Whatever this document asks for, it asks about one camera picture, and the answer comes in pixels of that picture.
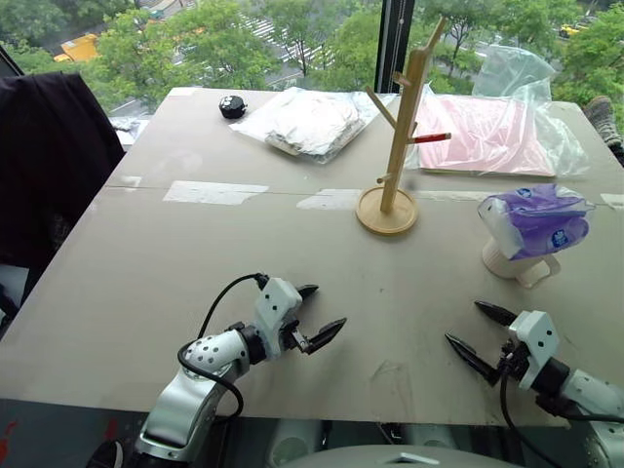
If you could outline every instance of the plastic bag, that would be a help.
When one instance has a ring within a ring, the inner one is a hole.
[[[380,99],[387,105],[394,97]],[[378,113],[366,93],[288,88],[230,128],[292,156],[325,164]]]
[[[450,140],[418,145],[408,167],[532,176],[578,176],[588,157],[560,119],[548,115],[555,70],[533,53],[490,46],[471,96],[436,96],[427,86],[419,134]]]
[[[581,242],[594,208],[579,193],[544,183],[487,197],[478,212],[503,255],[518,260]]]

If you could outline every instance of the purple tissue package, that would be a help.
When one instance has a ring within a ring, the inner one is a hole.
[[[498,248],[519,260],[553,254],[581,242],[595,205],[556,183],[542,183],[487,197],[478,208]]]

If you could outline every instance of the white tape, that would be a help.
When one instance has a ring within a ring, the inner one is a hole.
[[[174,180],[163,201],[241,205],[245,200],[252,198],[258,193],[266,192],[268,188],[266,185]]]
[[[119,181],[128,188],[137,188],[142,180],[140,175],[122,175]]]
[[[601,197],[606,204],[614,210],[624,211],[624,195],[617,193],[601,193]]]
[[[357,188],[325,188],[296,204],[302,210],[355,210],[362,190]]]
[[[362,190],[355,188],[325,188],[315,195],[296,204],[302,210],[355,210]],[[477,201],[481,202],[494,192],[462,192],[442,190],[416,190],[414,198],[435,201]]]
[[[469,192],[469,191],[445,191],[445,190],[416,190],[411,192],[414,198],[422,200],[455,202],[482,202],[490,195],[496,195],[496,192]]]
[[[191,96],[197,88],[172,88],[168,96]]]

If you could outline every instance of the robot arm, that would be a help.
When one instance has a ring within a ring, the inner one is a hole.
[[[520,388],[537,392],[535,402],[544,410],[571,421],[587,421],[586,449],[592,467],[624,466],[624,391],[582,370],[570,373],[568,366],[553,357],[559,338],[546,312],[524,311],[516,316],[487,302],[475,303],[494,322],[508,327],[512,339],[502,346],[496,368],[447,333],[457,354],[490,385],[507,372],[519,381]]]
[[[249,371],[250,365],[277,359],[284,351],[309,342],[296,328],[294,313],[317,288],[297,290],[287,281],[272,278],[255,302],[251,325],[234,324],[219,335],[205,336],[182,347],[178,353],[182,366],[147,416],[135,444],[134,462],[161,467],[191,463],[206,441],[218,403],[227,390],[222,383],[201,374],[233,384]],[[345,322],[341,319],[323,327],[310,340],[322,338],[323,343],[314,350],[329,343]],[[230,389],[239,399],[238,390]]]

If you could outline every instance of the person's foot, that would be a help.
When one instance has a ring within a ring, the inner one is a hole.
[[[124,448],[118,441],[106,441],[92,455],[86,468],[121,468]]]
[[[607,146],[622,146],[622,135],[617,132],[615,126],[615,113],[611,99],[606,96],[594,97],[585,106],[583,112]]]

